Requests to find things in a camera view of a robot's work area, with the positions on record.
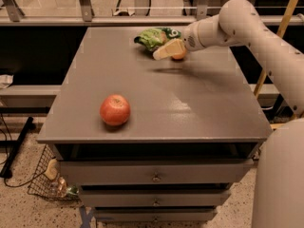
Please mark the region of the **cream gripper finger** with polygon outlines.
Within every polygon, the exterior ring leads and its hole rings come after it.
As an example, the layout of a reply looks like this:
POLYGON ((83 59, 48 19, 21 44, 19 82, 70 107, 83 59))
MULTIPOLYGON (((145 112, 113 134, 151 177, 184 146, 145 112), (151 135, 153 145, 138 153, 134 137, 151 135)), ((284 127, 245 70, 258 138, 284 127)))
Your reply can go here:
POLYGON ((186 50, 182 39, 173 39, 167 42, 164 46, 159 47, 153 52, 155 60, 161 60, 164 58, 171 57, 175 54, 180 54, 186 50))

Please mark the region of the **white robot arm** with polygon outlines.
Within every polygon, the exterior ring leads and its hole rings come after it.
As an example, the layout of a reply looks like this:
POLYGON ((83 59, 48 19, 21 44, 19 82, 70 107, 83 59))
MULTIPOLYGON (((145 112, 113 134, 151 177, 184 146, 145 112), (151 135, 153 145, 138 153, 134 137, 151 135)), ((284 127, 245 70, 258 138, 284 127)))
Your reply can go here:
POLYGON ((250 50, 298 116, 262 145, 252 228, 304 228, 304 54, 268 30, 249 1, 230 0, 218 15, 190 24, 180 40, 169 41, 153 57, 237 44, 250 50))

